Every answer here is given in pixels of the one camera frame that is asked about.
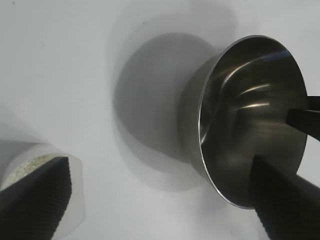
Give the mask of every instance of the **stainless steel bowl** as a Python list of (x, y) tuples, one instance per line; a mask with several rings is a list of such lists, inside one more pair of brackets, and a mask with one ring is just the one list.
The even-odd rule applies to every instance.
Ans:
[(255, 155), (297, 172), (307, 135), (286, 124), (289, 109), (307, 109), (307, 91), (290, 52), (267, 36), (242, 38), (193, 76), (181, 98), (178, 126), (193, 167), (229, 203), (251, 209)]

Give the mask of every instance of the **textured grip pad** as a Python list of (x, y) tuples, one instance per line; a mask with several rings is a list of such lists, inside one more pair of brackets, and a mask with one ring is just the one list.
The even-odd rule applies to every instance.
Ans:
[(255, 157), (249, 194), (271, 240), (320, 239), (320, 189), (315, 185)]
[(50, 240), (72, 193), (69, 160), (56, 157), (0, 192), (0, 239)]

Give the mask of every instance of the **metal cup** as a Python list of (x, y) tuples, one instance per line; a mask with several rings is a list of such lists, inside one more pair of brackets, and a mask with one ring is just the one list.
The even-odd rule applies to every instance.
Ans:
[(254, 156), (296, 173), (307, 135), (286, 124), (289, 109), (307, 109), (300, 69), (278, 41), (244, 37), (207, 61), (180, 102), (179, 135), (192, 166), (229, 203), (252, 209)]

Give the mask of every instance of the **white surface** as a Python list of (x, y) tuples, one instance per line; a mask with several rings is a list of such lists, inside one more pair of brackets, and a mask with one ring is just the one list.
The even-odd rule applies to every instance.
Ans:
[(50, 155), (51, 159), (54, 157), (68, 157), (69, 161), (72, 194), (68, 203), (68, 207), (66, 208), (59, 226), (52, 238), (52, 240), (59, 240), (75, 230), (85, 219), (86, 212), (84, 202), (83, 169), (81, 160), (66, 152), (56, 149), (52, 145), (35, 144), (32, 147), (24, 150), (23, 152), (20, 152), (14, 159), (10, 161), (10, 164), (7, 166), (3, 174), (2, 180), (3, 184), (8, 187), (8, 178), (17, 170), (19, 166), (24, 165), (25, 163), (43, 155)]
[[(0, 139), (82, 159), (86, 219), (65, 240), (264, 240), (254, 211), (175, 160), (174, 112), (190, 74), (251, 34), (283, 43), (320, 95), (319, 11), (318, 0), (2, 0)], [(319, 146), (308, 140), (299, 170), (318, 186)]]

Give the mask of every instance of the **white table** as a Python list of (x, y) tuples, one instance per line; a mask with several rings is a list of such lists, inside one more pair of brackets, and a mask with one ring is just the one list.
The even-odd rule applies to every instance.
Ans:
[[(65, 240), (265, 240), (183, 161), (175, 109), (190, 75), (247, 35), (283, 43), (320, 95), (318, 0), (2, 0), (0, 146), (83, 160), (86, 219)], [(320, 143), (299, 174), (320, 186)]]

